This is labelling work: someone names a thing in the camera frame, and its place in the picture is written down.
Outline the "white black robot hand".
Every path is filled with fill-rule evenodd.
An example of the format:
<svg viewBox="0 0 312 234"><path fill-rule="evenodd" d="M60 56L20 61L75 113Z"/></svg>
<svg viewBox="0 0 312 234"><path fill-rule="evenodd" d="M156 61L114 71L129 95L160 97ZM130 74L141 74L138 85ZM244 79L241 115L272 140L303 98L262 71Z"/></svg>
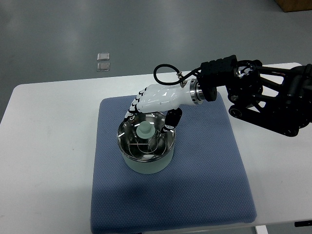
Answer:
<svg viewBox="0 0 312 234"><path fill-rule="evenodd" d="M199 105L204 99L196 79L187 80L185 85L152 84L137 94L124 120L127 121L137 113L166 112L165 123L161 129L161 132L165 133L178 125L182 116L180 105Z"/></svg>

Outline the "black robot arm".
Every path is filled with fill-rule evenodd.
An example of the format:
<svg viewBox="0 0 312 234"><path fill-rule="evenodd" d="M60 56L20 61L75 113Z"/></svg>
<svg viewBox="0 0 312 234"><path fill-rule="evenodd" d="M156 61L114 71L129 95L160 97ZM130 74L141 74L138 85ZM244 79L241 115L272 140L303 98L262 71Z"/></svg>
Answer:
<svg viewBox="0 0 312 234"><path fill-rule="evenodd" d="M196 75L207 101L225 86L231 116L294 137L312 121L312 66L265 67L259 60L235 55L203 62Z"/></svg>

